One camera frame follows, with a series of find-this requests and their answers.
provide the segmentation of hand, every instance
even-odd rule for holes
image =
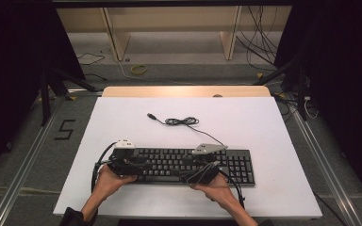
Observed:
[[[107,199],[107,197],[113,195],[121,186],[133,182],[136,179],[136,175],[120,177],[112,172],[107,165],[104,165],[99,170],[98,180],[90,198],[81,210],[84,220],[90,222],[98,210],[98,207]]]
[[[226,210],[229,208],[230,204],[238,202],[231,192],[225,177],[220,173],[217,174],[213,181],[208,185],[192,184],[189,186],[192,189],[203,191],[206,194],[206,197],[217,202],[221,208]]]

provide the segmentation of sleeve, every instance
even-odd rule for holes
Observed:
[[[266,219],[263,222],[261,222],[258,226],[274,226],[274,224],[270,219]]]
[[[96,220],[97,215],[98,213],[95,213],[92,220],[87,222],[84,221],[84,215],[81,212],[67,207],[59,226],[92,226]]]

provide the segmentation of black keyboard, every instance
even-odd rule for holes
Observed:
[[[139,176],[137,184],[180,185],[179,177],[171,170],[196,170],[196,166],[186,165],[183,158],[190,158],[192,149],[145,149],[137,148],[134,155],[147,157],[152,169],[145,170]],[[249,150],[224,150],[214,153],[220,162],[219,168],[233,178],[240,186],[254,186],[255,176]]]

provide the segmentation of person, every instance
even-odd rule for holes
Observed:
[[[131,183],[137,176],[120,177],[113,173],[110,168],[104,165],[99,170],[99,177],[96,181],[90,197],[82,207],[81,211],[75,211],[67,207],[66,212],[59,226],[91,226],[96,220],[97,211],[107,197],[114,194],[125,184]],[[239,226],[256,226],[257,222],[242,208],[239,201],[234,197],[228,186],[225,177],[218,174],[208,185],[189,185],[192,189],[203,191],[206,196],[225,209]],[[266,220],[260,226],[272,226],[270,220]]]

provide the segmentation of white table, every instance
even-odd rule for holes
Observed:
[[[256,186],[243,188],[242,193],[245,208],[253,217],[322,216],[272,97],[98,98],[54,214],[63,214],[67,206],[82,208],[91,193],[93,164],[118,139],[129,138],[141,148],[195,148],[204,142],[216,143],[186,126],[169,127],[152,121],[147,113],[162,121],[193,116],[200,120],[196,129],[230,149],[249,149]],[[218,204],[188,186],[126,185],[101,205],[99,215],[230,218]]]

